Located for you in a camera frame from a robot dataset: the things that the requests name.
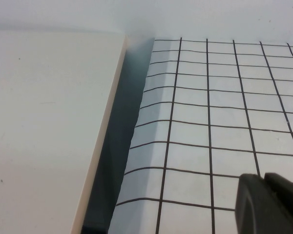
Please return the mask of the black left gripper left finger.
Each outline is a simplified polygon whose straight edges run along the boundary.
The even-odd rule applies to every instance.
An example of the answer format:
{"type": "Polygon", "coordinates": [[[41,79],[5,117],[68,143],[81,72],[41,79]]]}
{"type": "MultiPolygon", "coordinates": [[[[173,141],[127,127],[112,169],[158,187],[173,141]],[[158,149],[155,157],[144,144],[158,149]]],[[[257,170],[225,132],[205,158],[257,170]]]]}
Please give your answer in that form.
{"type": "Polygon", "coordinates": [[[282,234],[284,214],[281,203],[264,180],[253,174],[239,178],[235,205],[239,234],[282,234]]]}

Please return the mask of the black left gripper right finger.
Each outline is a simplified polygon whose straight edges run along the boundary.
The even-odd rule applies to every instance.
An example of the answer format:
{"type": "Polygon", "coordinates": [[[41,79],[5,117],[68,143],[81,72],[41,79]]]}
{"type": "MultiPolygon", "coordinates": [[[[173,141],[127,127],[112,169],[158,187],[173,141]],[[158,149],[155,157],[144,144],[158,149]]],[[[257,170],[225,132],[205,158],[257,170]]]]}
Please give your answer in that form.
{"type": "Polygon", "coordinates": [[[265,173],[264,181],[280,203],[286,218],[293,225],[293,182],[277,173],[265,173]]]}

